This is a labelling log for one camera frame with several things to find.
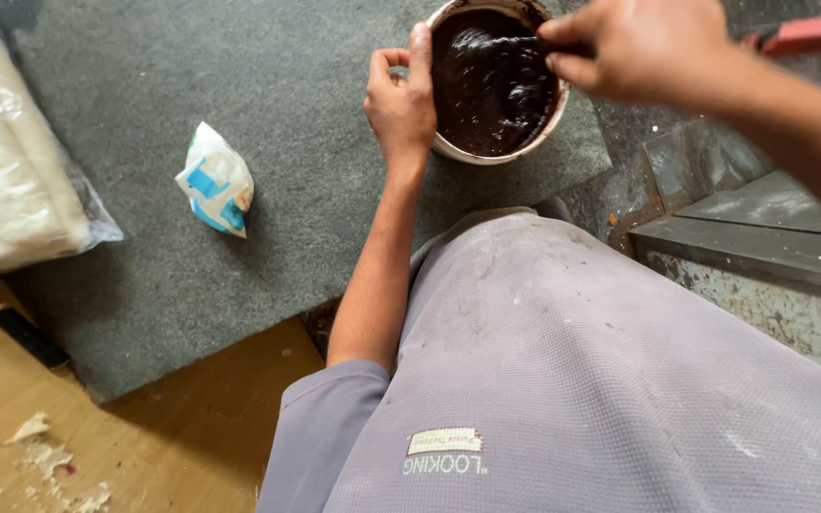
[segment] plywood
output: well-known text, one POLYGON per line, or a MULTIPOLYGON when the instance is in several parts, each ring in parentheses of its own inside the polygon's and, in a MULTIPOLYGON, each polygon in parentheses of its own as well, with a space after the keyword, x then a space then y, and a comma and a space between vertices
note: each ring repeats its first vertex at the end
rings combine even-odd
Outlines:
POLYGON ((250 511, 283 390, 323 367, 293 318, 99 409, 0 331, 0 440, 42 411, 47 440, 75 455, 54 484, 20 446, 0 446, 0 512, 74 511, 109 493, 116 511, 250 511))

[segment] shirt label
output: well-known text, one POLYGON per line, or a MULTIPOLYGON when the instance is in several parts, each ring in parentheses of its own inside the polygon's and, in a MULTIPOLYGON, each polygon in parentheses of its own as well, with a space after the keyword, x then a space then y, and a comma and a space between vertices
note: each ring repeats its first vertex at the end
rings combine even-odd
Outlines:
POLYGON ((443 427, 420 431, 410 437, 410 440, 407 456, 437 451, 484 451, 484 437, 473 427, 443 427))

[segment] crumpled packet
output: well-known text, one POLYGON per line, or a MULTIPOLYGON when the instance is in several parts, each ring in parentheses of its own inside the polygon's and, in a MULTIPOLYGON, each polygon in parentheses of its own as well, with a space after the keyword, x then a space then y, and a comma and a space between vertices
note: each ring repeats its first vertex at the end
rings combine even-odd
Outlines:
POLYGON ((221 134, 201 122, 189 143, 185 171, 176 182, 189 196, 196 217, 219 232, 245 238, 243 215, 252 204, 256 183, 243 157, 221 134))

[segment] gray mat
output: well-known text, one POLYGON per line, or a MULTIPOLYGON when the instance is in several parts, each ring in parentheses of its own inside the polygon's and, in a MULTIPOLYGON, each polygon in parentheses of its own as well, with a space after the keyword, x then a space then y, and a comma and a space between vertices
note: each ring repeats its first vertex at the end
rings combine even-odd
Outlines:
MULTIPOLYGON (((127 240, 8 276, 97 401, 341 294, 384 179, 363 115, 369 54, 441 0, 0 0, 21 69, 127 240), (256 179, 249 239, 197 221, 172 180, 206 121, 256 179)), ((575 96, 537 152, 433 157, 415 246, 477 209, 532 204, 610 168, 575 96)))

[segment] white plastic bag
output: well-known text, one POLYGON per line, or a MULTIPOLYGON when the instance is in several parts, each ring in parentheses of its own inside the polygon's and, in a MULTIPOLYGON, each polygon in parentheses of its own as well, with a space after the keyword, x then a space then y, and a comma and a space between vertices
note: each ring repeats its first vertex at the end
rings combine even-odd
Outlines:
POLYGON ((0 272, 121 239, 0 39, 0 272))
POLYGON ((189 144, 185 170, 176 175, 196 217, 217 231, 245 238, 243 215, 256 183, 243 157, 201 122, 189 144))

